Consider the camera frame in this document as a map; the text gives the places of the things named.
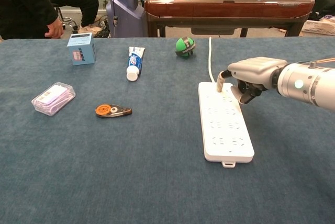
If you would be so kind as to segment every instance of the toothpaste tube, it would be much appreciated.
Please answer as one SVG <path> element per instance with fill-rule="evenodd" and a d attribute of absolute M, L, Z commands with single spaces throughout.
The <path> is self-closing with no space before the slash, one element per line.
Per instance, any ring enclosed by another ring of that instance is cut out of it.
<path fill-rule="evenodd" d="M 142 59 L 145 48 L 129 47 L 129 60 L 127 67 L 127 79 L 136 81 L 142 69 Z"/>

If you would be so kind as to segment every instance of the chair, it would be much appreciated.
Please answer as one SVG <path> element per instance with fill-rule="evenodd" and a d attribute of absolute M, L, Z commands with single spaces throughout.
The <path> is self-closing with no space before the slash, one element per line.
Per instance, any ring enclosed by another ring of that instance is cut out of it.
<path fill-rule="evenodd" d="M 66 25 L 70 26 L 72 28 L 72 32 L 74 34 L 78 33 L 78 25 L 75 22 L 75 20 L 73 20 L 71 17 L 63 17 L 62 11 L 60 9 L 60 5 L 57 3 L 52 3 L 53 7 L 56 9 L 57 13 L 58 13 L 58 17 L 59 19 L 62 21 L 63 23 L 63 29 L 66 28 Z"/>

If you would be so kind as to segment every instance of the power strip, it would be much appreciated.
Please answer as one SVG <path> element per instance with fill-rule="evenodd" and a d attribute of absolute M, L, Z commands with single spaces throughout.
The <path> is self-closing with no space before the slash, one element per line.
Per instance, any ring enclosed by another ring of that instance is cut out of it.
<path fill-rule="evenodd" d="M 216 83 L 199 83 L 199 105 L 206 160 L 222 162 L 223 167 L 248 163 L 254 150 L 245 125 L 239 102 L 231 91 L 232 84 L 224 83 L 222 92 Z"/>

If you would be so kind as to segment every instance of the table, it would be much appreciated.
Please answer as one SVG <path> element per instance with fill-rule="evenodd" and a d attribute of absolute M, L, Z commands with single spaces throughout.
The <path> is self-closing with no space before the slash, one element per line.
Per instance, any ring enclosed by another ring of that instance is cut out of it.
<path fill-rule="evenodd" d="M 270 27 L 298 36 L 313 4 L 314 0 L 146 0 L 144 6 L 151 37 L 165 26 L 212 31 L 242 28 L 245 37 L 248 28 Z"/>
<path fill-rule="evenodd" d="M 1 223 L 333 223 L 335 113 L 264 92 L 242 106 L 255 150 L 224 169 L 204 159 L 197 87 L 209 82 L 208 39 L 179 58 L 176 39 L 95 39 L 97 61 L 72 66 L 67 40 L 0 43 Z M 128 47 L 146 47 L 136 82 Z M 233 61 L 304 61 L 333 38 L 212 40 L 213 75 Z M 55 82 L 76 98 L 55 116 L 31 100 Z M 95 107 L 133 108 L 101 119 Z"/>

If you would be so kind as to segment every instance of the green ball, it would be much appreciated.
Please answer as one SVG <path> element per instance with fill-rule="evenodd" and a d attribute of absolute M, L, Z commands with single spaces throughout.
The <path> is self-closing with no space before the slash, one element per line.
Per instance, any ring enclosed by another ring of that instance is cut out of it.
<path fill-rule="evenodd" d="M 194 44 L 193 39 L 190 38 L 190 37 L 187 37 L 187 38 L 188 38 L 188 41 L 190 42 L 190 44 L 193 45 Z M 183 38 L 179 38 L 179 40 L 176 43 L 176 52 L 186 50 L 186 48 L 187 48 L 187 45 L 185 44 Z M 185 53 L 185 54 L 182 54 L 181 56 L 182 57 L 187 57 L 188 55 L 189 55 L 189 53 Z"/>

